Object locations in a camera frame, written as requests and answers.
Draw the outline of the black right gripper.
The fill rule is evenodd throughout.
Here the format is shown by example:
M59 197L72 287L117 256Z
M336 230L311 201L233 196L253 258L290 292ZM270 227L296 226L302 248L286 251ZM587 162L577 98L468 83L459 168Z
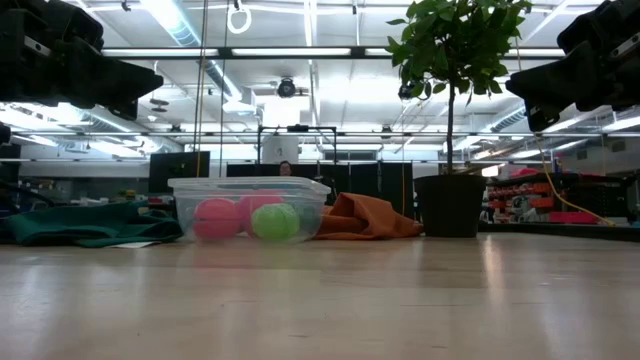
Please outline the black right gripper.
M575 103L580 111L639 103L639 0L604 1L557 37L565 57L510 76L506 88L525 101L529 129L541 132Z

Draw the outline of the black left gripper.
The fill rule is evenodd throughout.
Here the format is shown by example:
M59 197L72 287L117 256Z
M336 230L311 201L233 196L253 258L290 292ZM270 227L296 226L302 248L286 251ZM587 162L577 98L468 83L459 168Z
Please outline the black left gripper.
M1 100L107 107L136 120L153 70L103 56L102 25L64 1L1 0Z

